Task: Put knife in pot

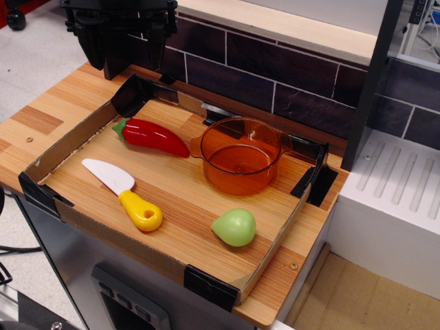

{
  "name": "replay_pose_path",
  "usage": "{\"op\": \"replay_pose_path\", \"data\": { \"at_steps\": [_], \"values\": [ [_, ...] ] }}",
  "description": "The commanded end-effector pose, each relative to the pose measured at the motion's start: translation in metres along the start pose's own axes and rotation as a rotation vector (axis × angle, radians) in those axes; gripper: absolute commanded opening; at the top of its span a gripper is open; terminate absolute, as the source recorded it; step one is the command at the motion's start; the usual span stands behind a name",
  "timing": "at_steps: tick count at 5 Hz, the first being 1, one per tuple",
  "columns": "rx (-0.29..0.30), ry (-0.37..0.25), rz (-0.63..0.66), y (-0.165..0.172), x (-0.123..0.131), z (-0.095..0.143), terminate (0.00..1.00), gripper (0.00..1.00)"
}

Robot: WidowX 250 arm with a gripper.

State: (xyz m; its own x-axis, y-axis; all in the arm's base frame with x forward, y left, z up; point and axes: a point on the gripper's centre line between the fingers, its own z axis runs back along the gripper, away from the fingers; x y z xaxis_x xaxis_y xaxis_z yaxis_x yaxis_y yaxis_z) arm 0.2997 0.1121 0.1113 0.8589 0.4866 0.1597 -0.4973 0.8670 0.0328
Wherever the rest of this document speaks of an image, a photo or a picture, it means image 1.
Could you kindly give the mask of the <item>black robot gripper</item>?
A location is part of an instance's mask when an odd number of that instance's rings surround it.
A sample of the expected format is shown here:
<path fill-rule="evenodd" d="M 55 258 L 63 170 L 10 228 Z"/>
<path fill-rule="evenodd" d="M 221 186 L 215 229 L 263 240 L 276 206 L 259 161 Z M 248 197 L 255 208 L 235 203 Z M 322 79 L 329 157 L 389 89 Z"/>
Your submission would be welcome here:
<path fill-rule="evenodd" d="M 59 5 L 66 11 L 67 30 L 77 36 L 87 60 L 98 70 L 106 61 L 102 33 L 144 33 L 151 69 L 157 71 L 162 66 L 165 35 L 177 32 L 176 1 L 60 1 Z"/>

